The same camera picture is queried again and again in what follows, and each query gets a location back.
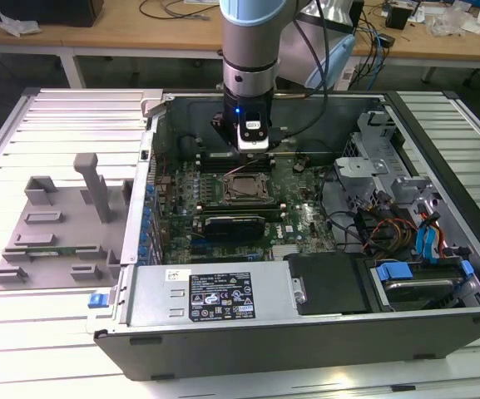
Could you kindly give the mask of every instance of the connector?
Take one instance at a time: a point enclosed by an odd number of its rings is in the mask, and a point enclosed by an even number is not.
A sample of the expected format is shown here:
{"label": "connector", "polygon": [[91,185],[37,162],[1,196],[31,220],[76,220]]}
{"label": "connector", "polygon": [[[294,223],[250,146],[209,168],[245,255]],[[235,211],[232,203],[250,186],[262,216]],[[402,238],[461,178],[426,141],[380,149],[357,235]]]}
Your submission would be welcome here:
{"label": "connector", "polygon": [[389,35],[386,35],[385,33],[380,33],[379,39],[380,39],[380,46],[382,46],[383,48],[390,48],[393,46],[393,44],[395,44],[395,38]]}

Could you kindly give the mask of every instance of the power supply label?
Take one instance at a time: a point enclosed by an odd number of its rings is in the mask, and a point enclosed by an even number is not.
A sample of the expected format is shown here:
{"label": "power supply label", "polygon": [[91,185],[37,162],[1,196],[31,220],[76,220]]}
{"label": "power supply label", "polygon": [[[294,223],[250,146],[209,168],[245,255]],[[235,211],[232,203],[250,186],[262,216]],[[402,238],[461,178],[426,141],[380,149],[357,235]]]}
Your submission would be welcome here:
{"label": "power supply label", "polygon": [[250,273],[192,274],[190,320],[217,322],[255,318]]}

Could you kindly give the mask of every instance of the sticker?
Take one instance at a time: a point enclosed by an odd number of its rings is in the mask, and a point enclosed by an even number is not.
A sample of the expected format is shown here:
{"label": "sticker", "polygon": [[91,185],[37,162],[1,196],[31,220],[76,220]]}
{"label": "sticker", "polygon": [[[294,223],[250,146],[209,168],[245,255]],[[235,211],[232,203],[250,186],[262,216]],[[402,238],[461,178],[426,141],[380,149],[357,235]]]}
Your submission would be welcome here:
{"label": "sticker", "polygon": [[188,281],[190,274],[191,269],[189,268],[169,268],[166,270],[166,281]]}
{"label": "sticker", "polygon": [[192,322],[255,318],[250,273],[193,274],[188,279]]}

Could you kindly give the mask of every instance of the side panel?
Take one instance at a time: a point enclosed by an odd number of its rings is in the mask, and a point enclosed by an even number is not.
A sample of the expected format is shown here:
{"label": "side panel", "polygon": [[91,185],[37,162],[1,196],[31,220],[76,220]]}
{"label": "side panel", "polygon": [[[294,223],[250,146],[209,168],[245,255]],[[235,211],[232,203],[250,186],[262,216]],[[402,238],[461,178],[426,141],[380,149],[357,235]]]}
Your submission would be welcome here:
{"label": "side panel", "polygon": [[131,380],[205,377],[445,357],[480,337],[480,315],[108,335],[96,344]]}

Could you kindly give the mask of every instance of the gray plastic post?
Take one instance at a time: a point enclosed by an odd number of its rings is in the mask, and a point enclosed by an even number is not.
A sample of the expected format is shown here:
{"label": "gray plastic post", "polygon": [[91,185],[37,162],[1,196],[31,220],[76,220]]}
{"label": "gray plastic post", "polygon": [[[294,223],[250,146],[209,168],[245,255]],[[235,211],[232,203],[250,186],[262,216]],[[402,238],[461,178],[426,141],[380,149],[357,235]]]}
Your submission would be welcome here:
{"label": "gray plastic post", "polygon": [[100,179],[96,171],[97,155],[95,153],[77,154],[73,161],[73,169],[80,173],[87,184],[97,215],[102,223],[108,223],[111,217],[105,180]]}
{"label": "gray plastic post", "polygon": [[54,193],[57,187],[49,176],[33,176],[25,186],[25,195],[33,205],[52,205],[47,193]]}

